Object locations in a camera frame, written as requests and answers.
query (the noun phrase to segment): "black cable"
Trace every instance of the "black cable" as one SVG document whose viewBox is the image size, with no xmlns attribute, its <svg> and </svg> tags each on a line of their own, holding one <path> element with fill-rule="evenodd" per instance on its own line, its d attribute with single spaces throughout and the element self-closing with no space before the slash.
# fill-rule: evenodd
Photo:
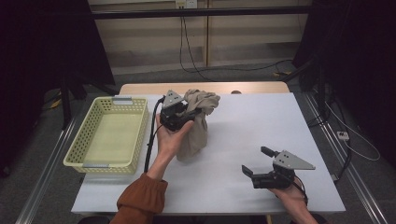
<svg viewBox="0 0 396 224">
<path fill-rule="evenodd" d="M 184 17 L 181 17 L 180 19 L 181 19 L 181 25 L 182 25 L 182 26 L 181 26 L 181 33 L 183 33 L 183 23 L 184 23 L 184 34 L 185 34 L 185 36 L 186 36 L 187 45 L 188 45 L 188 47 L 189 47 L 189 53 L 190 53 L 192 65 L 194 66 L 195 71 L 196 71 L 196 72 L 198 73 L 198 75 L 199 75 L 200 77 L 202 77 L 203 79 L 206 79 L 206 80 L 212 81 L 212 82 L 216 82 L 215 80 L 210 79 L 210 78 L 205 77 L 204 75 L 202 75 L 202 74 L 200 73 L 200 71 L 197 69 L 197 67 L 195 66 L 195 62 L 194 62 L 194 59 L 192 58 L 192 53 L 191 53 L 191 49 L 190 49 L 190 41 L 189 41 L 189 38 L 188 38 L 188 35 L 187 35 L 186 20 L 184 19 Z M 183 47 L 183 41 L 181 42 L 181 45 L 180 45 L 180 64 L 182 64 L 182 63 L 181 63 L 181 48 L 182 48 L 182 47 Z"/>
<path fill-rule="evenodd" d="M 163 101 L 165 100 L 165 96 L 163 98 L 159 99 L 157 103 L 154 106 L 154 110 L 152 111 L 152 119 L 151 119 L 151 130 L 150 130 L 150 136 L 148 140 L 148 152 L 146 154 L 146 161 L 145 161 L 145 173 L 149 170 L 149 158 L 151 156 L 151 150 L 152 150 L 152 145 L 154 142 L 155 134 L 157 133 L 158 129 L 161 128 L 161 126 L 157 129 L 156 132 L 154 132 L 154 123 L 155 123 L 155 116 L 157 115 L 157 107 L 159 104 L 162 104 Z"/>
<path fill-rule="evenodd" d="M 335 101 L 335 104 L 336 104 L 337 107 L 338 107 L 338 110 L 340 111 L 341 118 L 342 118 L 343 122 L 344 122 L 345 124 L 347 124 L 347 120 L 346 120 L 346 118 L 345 118 L 345 116 L 344 116 L 343 109 L 341 108 L 341 106 L 338 104 L 338 102 L 337 102 L 335 99 L 334 99 L 334 101 Z M 338 125 L 339 125 L 341 128 L 343 128 L 344 126 L 340 124 L 339 120 L 337 120 L 337 121 L 338 121 Z M 345 129 L 345 130 L 346 130 L 347 135 L 349 136 L 349 140 L 346 141 L 346 144 L 348 145 L 348 148 L 347 148 L 347 150 L 346 150 L 346 159 L 345 159 L 345 161 L 344 161 L 343 168 L 341 169 L 341 171 L 339 172 L 339 174 L 338 174 L 338 176 L 337 176 L 338 179 L 337 179 L 337 181 L 335 182 L 335 184 L 337 184 L 337 183 L 338 183 L 338 180 L 341 179 L 341 177 L 343 176 L 345 170 L 347 169 L 347 167 L 349 166 L 350 162 L 352 161 L 352 150 L 350 149 L 350 135 L 349 135 L 349 129 Z"/>
<path fill-rule="evenodd" d="M 279 71 L 279 69 L 277 68 L 277 66 L 278 66 L 280 63 L 291 62 L 291 61 L 292 61 L 292 59 L 286 59 L 286 60 L 281 60 L 281 61 L 278 61 L 278 62 L 276 62 L 276 63 L 270 64 L 270 65 L 266 65 L 266 66 L 264 66 L 264 67 L 247 68 L 247 69 L 244 69 L 244 68 L 205 68 L 205 69 L 198 69 L 198 68 L 195 66 L 194 60 L 193 60 L 193 58 L 192 58 L 192 53 L 191 53 L 191 48 L 190 48 L 190 41 L 189 41 L 189 38 L 188 38 L 188 35 L 187 35 L 187 28 L 186 28 L 186 22 L 185 22 L 184 17 L 181 18 L 181 25 L 183 25 L 183 21 L 184 21 L 184 30 L 186 31 L 185 36 L 186 36 L 186 40 L 187 40 L 187 45 L 188 45 L 188 47 L 189 47 L 189 53 L 190 53 L 190 56 L 191 56 L 192 64 L 193 64 L 193 66 L 194 66 L 194 70 L 193 70 L 193 71 L 187 70 L 187 69 L 183 66 L 183 62 L 181 61 L 181 50 L 182 50 L 182 47 L 183 47 L 183 32 L 181 31 L 181 33 L 180 33 L 180 34 L 181 34 L 181 38 L 180 38 L 180 40 L 181 40 L 180 42 L 181 42 L 181 43 L 180 43 L 180 50 L 179 50 L 179 62 L 180 62 L 181 68 L 182 68 L 185 72 L 188 72 L 188 73 L 198 73 L 198 74 L 199 74 L 200 72 L 204 72 L 204 71 L 216 71 L 216 70 L 249 72 L 249 71 L 262 70 L 262 69 L 270 68 L 270 67 L 273 67 L 273 66 L 275 66 L 275 67 L 276 67 L 276 70 Z"/>
<path fill-rule="evenodd" d="M 300 183 L 301 183 L 301 185 L 302 185 L 302 188 L 301 188 L 296 182 L 294 182 L 294 178 L 291 180 L 291 179 L 288 179 L 287 176 L 285 176 L 285 175 L 283 175 L 283 174 L 281 174 L 281 173 L 276 173 L 276 174 L 277 174 L 277 175 L 280 175 L 282 178 L 286 179 L 286 180 L 289 181 L 294 187 L 296 187 L 297 190 L 299 190 L 299 191 L 303 194 L 305 204 L 308 205 L 308 196 L 306 196 L 305 186 L 304 186 L 303 181 L 300 179 L 300 177 L 298 177 L 297 175 L 294 175 L 294 177 L 296 177 L 296 178 L 300 181 Z"/>
</svg>

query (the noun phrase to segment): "black curtain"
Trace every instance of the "black curtain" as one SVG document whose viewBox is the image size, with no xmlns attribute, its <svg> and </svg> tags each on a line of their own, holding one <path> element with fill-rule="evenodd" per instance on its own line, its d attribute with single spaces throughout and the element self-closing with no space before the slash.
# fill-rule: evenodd
<svg viewBox="0 0 396 224">
<path fill-rule="evenodd" d="M 1 166 L 23 145 L 45 92 L 60 88 L 62 76 L 73 85 L 114 84 L 94 20 L 65 16 L 79 12 L 91 12 L 86 0 L 2 1 Z"/>
<path fill-rule="evenodd" d="M 315 0 L 314 4 L 329 1 Z M 316 54 L 344 105 L 382 156 L 396 166 L 396 16 L 393 1 L 339 2 L 334 14 L 310 14 L 293 60 Z"/>
</svg>

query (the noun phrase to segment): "cable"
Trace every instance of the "cable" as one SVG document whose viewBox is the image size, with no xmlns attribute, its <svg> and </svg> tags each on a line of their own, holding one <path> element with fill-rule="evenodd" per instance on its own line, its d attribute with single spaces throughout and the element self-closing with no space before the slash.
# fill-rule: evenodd
<svg viewBox="0 0 396 224">
<path fill-rule="evenodd" d="M 287 176 L 281 174 L 281 173 L 276 173 L 277 175 L 280 175 L 282 178 L 286 179 L 287 181 L 289 181 L 294 187 L 296 187 L 303 195 L 304 195 L 304 201 L 305 204 L 308 205 L 308 197 L 306 196 L 306 192 L 305 192 L 305 186 L 303 181 L 300 179 L 300 177 L 298 177 L 297 175 L 294 175 L 294 177 L 296 177 L 298 179 L 298 181 L 300 181 L 301 186 L 300 187 L 296 182 L 294 182 L 294 179 L 288 179 Z"/>
<path fill-rule="evenodd" d="M 152 111 L 151 130 L 150 130 L 150 136 L 149 136 L 149 140 L 148 140 L 148 151 L 146 154 L 146 161 L 145 161 L 145 171 L 144 171 L 145 173 L 149 170 L 149 158 L 151 156 L 151 150 L 152 150 L 152 145 L 154 142 L 155 134 L 162 127 L 162 126 L 158 127 L 157 131 L 154 133 L 154 123 L 155 123 L 155 116 L 157 115 L 157 107 L 159 104 L 163 103 L 164 100 L 165 100 L 165 96 L 163 96 L 163 98 L 161 98 L 157 101 L 157 103 L 154 106 L 154 110 Z"/>
<path fill-rule="evenodd" d="M 205 77 L 204 75 L 202 75 L 202 74 L 200 73 L 200 71 L 197 69 L 197 67 L 195 66 L 195 62 L 194 62 L 194 59 L 192 58 L 192 53 L 191 53 L 191 49 L 190 49 L 190 41 L 189 41 L 189 38 L 188 38 L 188 35 L 187 35 L 186 20 L 184 19 L 184 17 L 181 17 L 180 19 L 181 19 L 181 45 L 180 45 L 180 55 L 179 55 L 180 64 L 182 64 L 182 62 L 181 62 L 181 49 L 183 48 L 183 23 L 184 23 L 184 34 L 185 34 L 185 36 L 186 36 L 187 45 L 188 45 L 188 47 L 189 47 L 189 53 L 190 53 L 192 65 L 194 66 L 195 71 L 197 71 L 198 75 L 199 75 L 200 77 L 202 77 L 203 79 L 206 79 L 206 80 L 212 81 L 212 82 L 216 82 L 215 80 L 210 79 L 210 78 Z"/>
<path fill-rule="evenodd" d="M 347 124 L 347 120 L 346 120 L 346 118 L 345 118 L 345 116 L 344 116 L 343 109 L 341 108 L 341 106 L 338 104 L 338 102 L 337 102 L 335 99 L 334 99 L 334 102 L 335 102 L 335 104 L 337 105 L 338 110 L 339 110 L 340 113 L 341 113 L 341 118 L 343 119 L 343 122 L 344 122 L 345 124 Z M 341 128 L 341 129 L 344 129 L 344 126 L 341 125 L 340 120 L 337 120 L 337 122 L 338 122 L 338 125 L 340 126 L 340 128 Z M 348 129 L 345 129 L 345 130 L 346 130 L 346 133 L 348 134 L 348 136 L 350 136 L 349 130 L 348 130 Z M 349 139 L 348 141 L 346 141 L 346 144 L 347 144 L 348 146 L 350 146 L 350 139 Z M 338 181 L 343 177 L 343 174 L 344 174 L 345 170 L 347 169 L 347 167 L 349 166 L 349 164 L 350 164 L 351 161 L 352 161 L 352 150 L 348 147 L 348 148 L 346 149 L 346 159 L 345 159 L 345 161 L 344 161 L 343 168 L 341 169 L 341 171 L 339 172 L 339 174 L 338 174 L 338 176 L 337 176 L 338 179 L 337 179 L 336 181 L 334 181 L 335 184 L 337 184 Z"/>
<path fill-rule="evenodd" d="M 330 111 L 332 112 L 332 114 L 346 127 L 346 128 L 348 128 L 350 131 L 352 131 L 353 133 L 355 133 L 358 137 L 360 137 L 361 139 L 363 139 L 366 143 L 368 143 L 375 151 L 376 151 L 376 153 L 378 154 L 378 158 L 376 158 L 376 159 L 371 159 L 371 160 L 373 160 L 373 161 L 378 161 L 379 160 L 379 158 L 381 157 L 381 154 L 379 154 L 379 151 L 378 151 L 378 149 L 373 145 L 373 144 L 371 144 L 367 139 L 365 139 L 363 136 L 361 136 L 359 133 L 357 133 L 355 130 L 353 130 L 352 128 L 350 128 L 349 126 L 347 126 L 343 121 L 341 121 L 340 120 L 340 118 L 338 118 L 338 116 L 334 113 L 334 111 L 332 111 L 332 108 L 331 107 L 329 107 L 329 105 L 325 102 L 325 104 L 326 104 L 326 106 L 330 109 Z"/>
<path fill-rule="evenodd" d="M 277 66 L 278 66 L 280 63 L 285 63 L 285 62 L 291 62 L 291 61 L 292 61 L 292 59 L 286 59 L 286 60 L 281 60 L 281 61 L 278 61 L 278 62 L 276 62 L 276 63 L 270 64 L 270 65 L 266 65 L 266 66 L 264 66 L 264 67 L 247 68 L 247 69 L 244 69 L 244 68 L 205 68 L 205 69 L 198 69 L 198 68 L 195 66 L 194 60 L 193 60 L 193 58 L 192 58 L 192 53 L 191 53 L 191 48 L 190 48 L 190 41 L 189 41 L 189 38 L 188 38 L 188 35 L 187 35 L 187 28 L 186 28 L 186 22 L 185 22 L 184 17 L 181 18 L 181 25 L 182 25 L 182 26 L 181 26 L 181 30 L 183 30 L 183 22 L 184 22 L 184 30 L 186 31 L 186 32 L 185 32 L 185 36 L 186 36 L 186 40 L 187 40 L 187 45 L 188 45 L 188 49 L 189 49 L 189 54 L 190 54 L 190 56 L 191 56 L 192 64 L 193 64 L 193 66 L 194 66 L 194 70 L 193 70 L 193 71 L 187 70 L 187 69 L 183 66 L 183 63 L 182 63 L 182 61 L 181 61 L 181 50 L 182 50 L 182 47 L 183 47 L 183 34 L 182 34 L 182 31 L 181 31 L 181 38 L 180 38 L 180 40 L 181 40 L 180 42 L 181 42 L 181 43 L 180 43 L 180 50 L 179 50 L 179 62 L 180 62 L 181 68 L 182 68 L 185 72 L 188 72 L 188 73 L 198 73 L 198 74 L 199 74 L 200 72 L 204 72 L 204 71 L 216 71 L 216 70 L 249 72 L 249 71 L 262 70 L 262 69 L 270 68 L 270 67 L 273 67 L 273 66 L 275 66 L 275 67 L 276 67 L 276 70 L 278 71 Z"/>
</svg>

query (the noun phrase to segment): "cloth bag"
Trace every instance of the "cloth bag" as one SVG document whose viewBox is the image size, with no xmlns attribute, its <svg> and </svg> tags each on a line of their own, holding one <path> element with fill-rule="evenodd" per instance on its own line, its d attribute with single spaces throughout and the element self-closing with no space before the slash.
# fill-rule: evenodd
<svg viewBox="0 0 396 224">
<path fill-rule="evenodd" d="M 218 107 L 220 97 L 214 92 L 188 90 L 184 95 L 184 100 L 189 104 L 184 113 L 188 113 L 195 108 L 201 108 L 202 112 L 195 116 L 194 125 L 181 142 L 180 151 L 177 153 L 179 161 L 185 161 L 193 157 L 202 148 L 206 147 L 207 123 L 205 117 Z"/>
</svg>

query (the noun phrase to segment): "brown sleeve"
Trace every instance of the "brown sleeve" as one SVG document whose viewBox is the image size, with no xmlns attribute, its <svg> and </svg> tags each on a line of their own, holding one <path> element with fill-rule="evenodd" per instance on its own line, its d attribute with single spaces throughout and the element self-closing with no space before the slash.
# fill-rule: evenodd
<svg viewBox="0 0 396 224">
<path fill-rule="evenodd" d="M 161 213 L 168 183 L 149 178 L 143 173 L 119 197 L 119 212 L 111 220 L 116 223 L 151 223 L 154 214 Z"/>
</svg>

